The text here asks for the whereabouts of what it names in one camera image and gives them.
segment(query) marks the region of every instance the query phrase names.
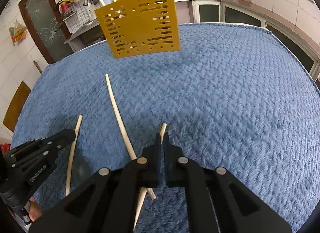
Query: orange perforated plate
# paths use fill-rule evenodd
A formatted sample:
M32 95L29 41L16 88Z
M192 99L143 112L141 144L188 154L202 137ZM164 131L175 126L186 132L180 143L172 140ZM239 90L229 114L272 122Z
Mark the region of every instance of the orange perforated plate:
M95 13L116 59L180 50L174 0L118 0Z

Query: blue towel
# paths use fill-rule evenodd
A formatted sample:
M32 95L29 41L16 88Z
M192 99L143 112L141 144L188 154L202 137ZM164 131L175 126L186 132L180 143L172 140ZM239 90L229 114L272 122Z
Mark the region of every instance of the blue towel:
M115 60L101 42L48 66L23 107L13 145L74 129L81 114L75 162L89 174L123 167L130 158L108 73L137 156L166 122L185 156L226 167L297 231L320 195L315 83L265 29L184 24L179 32L181 51ZM57 169L35 194L44 209L64 197L68 153L69 147L60 152ZM136 231L187 232L184 190L166 188L162 179L154 191L157 199L147 196Z

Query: glass cabinet door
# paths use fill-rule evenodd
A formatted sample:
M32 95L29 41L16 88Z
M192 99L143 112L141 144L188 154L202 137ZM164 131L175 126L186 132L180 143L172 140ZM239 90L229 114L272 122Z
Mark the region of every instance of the glass cabinet door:
M257 27L264 27L266 21L257 15L240 8L232 8L231 6L224 6L224 18L228 23L244 23Z
M194 1L195 22L220 22L219 1Z
M22 18L44 59L53 64L73 53L64 42L71 36L55 0L21 0Z
M26 9L33 26L54 62L73 53L69 44L64 44L67 39L48 0L28 0Z

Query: wooden stick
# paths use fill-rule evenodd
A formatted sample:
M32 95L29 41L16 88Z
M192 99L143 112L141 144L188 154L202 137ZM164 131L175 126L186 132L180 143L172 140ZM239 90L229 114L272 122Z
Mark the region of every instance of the wooden stick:
M66 196L68 196L70 194L71 170L72 170L73 156L75 154L75 148L76 148L76 143L77 143L77 139L78 139L78 133L79 133L81 121L82 121L82 115L79 115L78 121L76 124L76 129L75 129L76 138L71 144L70 154L69 154L69 162L68 162L68 169L67 169L67 181L66 181Z
M161 130L160 130L161 143L162 143L162 141L163 141L163 136L164 136L164 133L165 133L165 129L166 129L166 128L167 128L167 124L166 124L166 123L163 123L163 124L162 124L162 127L161 127ZM147 189L146 189L146 188L141 188L140 194L139 194L139 197L138 197L136 217L135 217L135 219L134 219L133 230L134 230L135 227L136 227L136 224L137 224L137 221L138 221L140 212L141 212L141 208L142 208L144 199L145 199L145 197L146 197L146 193L147 193Z
M127 147L127 151L128 151L128 153L130 155L131 160L135 160L137 158L137 156L136 156L136 154L135 154L135 152L133 150L133 147L132 147L131 142L129 140L127 131L126 131L125 127L124 127L124 124L123 124L123 121L122 121L118 106L116 104L116 99L115 99L115 97L113 95L113 91L112 91L112 87L111 87L111 83L110 83L110 79L109 79L109 75L108 74L106 74L106 81L107 81L107 87L108 87L108 91L109 91L109 95L110 95L110 100L111 100L111 103L112 103L113 111L115 112L116 119L117 119L117 122L118 122L118 125L119 125L119 128L120 128L120 132L121 132L122 138L124 140L124 144ZM153 199L153 200L156 199L156 195L153 192L153 189L147 188L147 191L148 191L148 194L150 195L151 199Z

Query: kitchen cabinet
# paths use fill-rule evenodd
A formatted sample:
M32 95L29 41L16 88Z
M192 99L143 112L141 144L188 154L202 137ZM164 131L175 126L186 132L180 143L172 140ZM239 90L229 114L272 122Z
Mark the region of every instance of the kitchen cabinet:
M175 2L178 24L190 23L189 1Z
M251 11L229 4L223 5L223 22L243 23L257 27L265 27L266 20Z
M220 22L220 1L192 1L194 21Z

